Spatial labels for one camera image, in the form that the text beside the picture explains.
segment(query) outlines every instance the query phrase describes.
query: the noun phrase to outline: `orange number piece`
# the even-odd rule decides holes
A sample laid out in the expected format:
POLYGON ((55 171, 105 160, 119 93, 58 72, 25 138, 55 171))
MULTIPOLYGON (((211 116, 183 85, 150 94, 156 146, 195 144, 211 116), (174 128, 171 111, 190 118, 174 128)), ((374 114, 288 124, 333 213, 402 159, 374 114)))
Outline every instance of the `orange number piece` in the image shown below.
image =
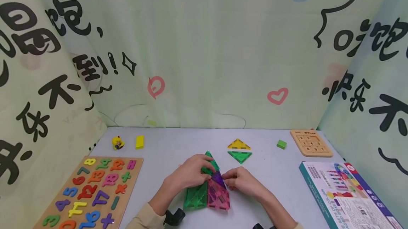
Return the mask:
POLYGON ((123 169, 122 165, 125 165, 125 162, 122 161, 121 159, 116 159, 116 160, 113 162, 113 166, 110 168, 111 172, 112 172, 113 170, 121 170, 121 169, 123 169))
POLYGON ((88 179, 88 183, 91 183, 91 182, 100 182, 101 179, 102 179, 102 177, 103 177, 103 175, 105 175, 105 172, 102 171, 102 170, 94 171, 94 172, 92 173, 92 176, 88 179))
POLYGON ((76 184, 76 185, 80 185, 85 181, 85 177, 84 176, 80 176, 78 178, 73 178, 72 179, 72 183, 76 184))
POLYGON ((64 223, 59 225, 59 229, 75 229, 76 222, 74 220, 67 220, 64 223))
POLYGON ((94 194, 94 192, 96 191, 97 187, 98 187, 97 185, 94 185, 94 186, 86 185, 86 186, 84 186, 84 188, 82 188, 82 192, 80 194, 78 194, 78 200, 80 200, 81 198, 91 198, 92 195, 94 194))

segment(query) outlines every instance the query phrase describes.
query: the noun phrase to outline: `pink heart drawing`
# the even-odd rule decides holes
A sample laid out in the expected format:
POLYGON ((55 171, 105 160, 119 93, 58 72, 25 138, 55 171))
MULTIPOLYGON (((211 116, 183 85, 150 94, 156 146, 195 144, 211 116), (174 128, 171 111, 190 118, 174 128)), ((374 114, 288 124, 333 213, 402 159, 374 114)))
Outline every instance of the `pink heart drawing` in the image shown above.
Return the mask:
POLYGON ((289 90, 287 88, 285 88, 285 87, 282 87, 279 90, 273 90, 273 91, 269 92, 268 95, 267 95, 267 98, 271 103, 274 103, 276 105, 281 105, 285 101, 288 94, 289 94, 289 90), (283 95, 280 98, 280 100, 276 100, 276 99, 272 98, 273 95, 279 96, 282 92, 283 92, 283 95))
POLYGON ((156 99, 156 97, 164 91, 164 85, 165 83, 164 83, 163 78, 159 76, 149 78, 149 82, 147 83, 147 91, 154 99, 156 99), (156 87, 154 86, 152 89, 152 85, 153 85, 153 82, 156 80, 160 82, 160 88, 156 92, 154 92, 156 90, 156 87))

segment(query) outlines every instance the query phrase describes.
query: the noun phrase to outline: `red number piece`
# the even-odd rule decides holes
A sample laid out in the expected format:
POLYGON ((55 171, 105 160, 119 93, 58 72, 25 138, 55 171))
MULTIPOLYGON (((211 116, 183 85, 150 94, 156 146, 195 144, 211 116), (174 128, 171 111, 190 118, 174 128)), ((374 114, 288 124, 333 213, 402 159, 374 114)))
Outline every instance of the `red number piece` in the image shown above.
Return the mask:
POLYGON ((122 165, 125 165, 125 162, 124 162, 123 160, 121 160, 121 159, 116 159, 116 160, 113 162, 113 166, 110 168, 111 172, 112 172, 113 170, 121 170, 121 169, 123 169, 122 165))
POLYGON ((118 194, 119 192, 124 194, 126 187, 127 187, 127 184, 124 184, 124 185, 119 184, 118 188, 116 188, 115 194, 118 194))
POLYGON ((88 179, 88 183, 91 182, 100 182, 102 177, 105 175, 105 172, 100 170, 100 171, 94 171, 92 173, 92 176, 88 179))
POLYGON ((78 194, 78 200, 80 200, 81 198, 91 198, 92 195, 94 194, 94 192, 97 189, 97 185, 91 186, 91 185, 86 185, 84 186, 84 188, 82 188, 82 192, 80 194, 78 194))
POLYGON ((80 176, 78 178, 73 178, 72 179, 72 183, 76 184, 76 185, 80 185, 85 181, 85 177, 84 176, 80 176))

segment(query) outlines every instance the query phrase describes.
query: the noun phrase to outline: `heart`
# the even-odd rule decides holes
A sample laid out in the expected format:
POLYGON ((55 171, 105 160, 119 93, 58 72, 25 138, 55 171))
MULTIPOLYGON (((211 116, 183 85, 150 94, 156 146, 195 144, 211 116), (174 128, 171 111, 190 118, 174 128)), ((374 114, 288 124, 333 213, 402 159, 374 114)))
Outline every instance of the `heart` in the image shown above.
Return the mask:
POLYGON ((285 88, 285 87, 282 87, 282 88, 279 89, 279 90, 273 90, 273 91, 269 92, 266 97, 268 98, 268 100, 269 100, 271 103, 274 103, 274 104, 276 104, 276 105, 281 105, 281 104, 285 101, 285 99, 286 99, 286 97, 288 96, 288 94, 289 94, 289 90, 288 90, 287 88, 285 88), (283 95, 282 95, 282 97, 280 98, 280 100, 276 100, 276 99, 272 98, 273 95, 279 96, 282 92, 283 92, 283 95))

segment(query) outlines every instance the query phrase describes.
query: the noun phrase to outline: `table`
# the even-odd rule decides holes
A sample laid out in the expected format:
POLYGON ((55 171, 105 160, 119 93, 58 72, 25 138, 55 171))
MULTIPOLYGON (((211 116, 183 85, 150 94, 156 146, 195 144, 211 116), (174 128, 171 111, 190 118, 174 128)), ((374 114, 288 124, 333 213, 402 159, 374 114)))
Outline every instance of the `table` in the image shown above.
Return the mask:
MULTIPOLYGON (((110 127, 98 141, 91 156, 142 157, 144 162, 124 213, 120 229, 137 214, 145 202, 150 201, 161 186, 163 179, 171 174, 188 157, 211 152, 220 167, 220 172, 239 167, 240 164, 227 153, 227 146, 239 138, 252 149, 252 156, 243 166, 272 191, 292 217, 305 228, 328 229, 328 225, 300 173, 302 161, 343 162, 331 146, 331 158, 303 156, 293 141, 289 130, 250 129, 178 129, 178 128, 127 128, 110 127), (136 136, 144 135, 144 148, 135 149, 136 136), (111 140, 120 136, 125 146, 114 151, 111 140), (286 141, 282 150, 276 146, 278 140, 286 141)), ((174 213, 182 208, 186 192, 176 196, 169 210, 174 213)), ((180 229, 215 228, 252 229, 260 223, 265 229, 272 226, 260 204, 240 192, 230 191, 231 210, 228 212, 204 208, 186 211, 180 229)))

